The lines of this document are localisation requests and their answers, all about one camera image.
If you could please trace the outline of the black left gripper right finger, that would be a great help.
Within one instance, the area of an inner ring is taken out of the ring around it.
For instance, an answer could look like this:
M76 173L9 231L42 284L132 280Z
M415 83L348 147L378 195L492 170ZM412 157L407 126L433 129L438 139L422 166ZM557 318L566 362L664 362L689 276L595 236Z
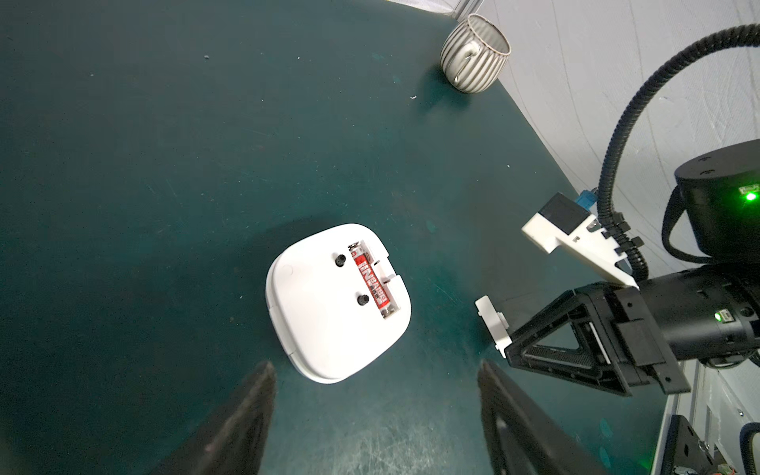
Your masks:
M583 449L491 360L477 375L481 421L496 474L607 474Z

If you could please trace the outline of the white alarm clock back up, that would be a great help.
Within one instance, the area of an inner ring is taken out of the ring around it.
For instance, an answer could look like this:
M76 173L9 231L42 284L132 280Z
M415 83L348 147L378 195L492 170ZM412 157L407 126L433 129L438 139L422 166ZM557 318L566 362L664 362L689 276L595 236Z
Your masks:
M391 300L378 310L352 252L361 251ZM297 241L274 259L265 298L279 342L294 367L320 384L335 384L374 362L403 336L412 303L378 235L343 224Z

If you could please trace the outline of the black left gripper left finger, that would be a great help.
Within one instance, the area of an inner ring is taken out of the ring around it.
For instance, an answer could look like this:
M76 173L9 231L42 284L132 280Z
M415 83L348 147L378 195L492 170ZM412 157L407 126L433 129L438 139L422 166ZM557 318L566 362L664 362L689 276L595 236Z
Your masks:
M263 361L225 403L152 474L257 474L265 452L276 396L276 372Z

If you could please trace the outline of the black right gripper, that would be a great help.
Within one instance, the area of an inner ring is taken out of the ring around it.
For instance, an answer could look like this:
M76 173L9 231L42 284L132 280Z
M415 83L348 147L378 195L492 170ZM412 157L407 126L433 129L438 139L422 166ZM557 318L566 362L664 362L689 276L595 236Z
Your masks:
M692 390L635 287L595 283L566 291L511 334L516 369L616 395L657 384L666 395Z

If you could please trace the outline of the red AA battery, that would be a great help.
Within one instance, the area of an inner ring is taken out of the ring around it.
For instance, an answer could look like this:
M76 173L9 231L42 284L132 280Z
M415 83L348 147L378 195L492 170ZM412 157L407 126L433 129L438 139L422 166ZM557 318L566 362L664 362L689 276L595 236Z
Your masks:
M361 251L353 251L352 257L376 306L378 307L378 310L383 316L389 315L392 312L391 300L383 287L383 284L373 270L370 260L366 257L366 254Z

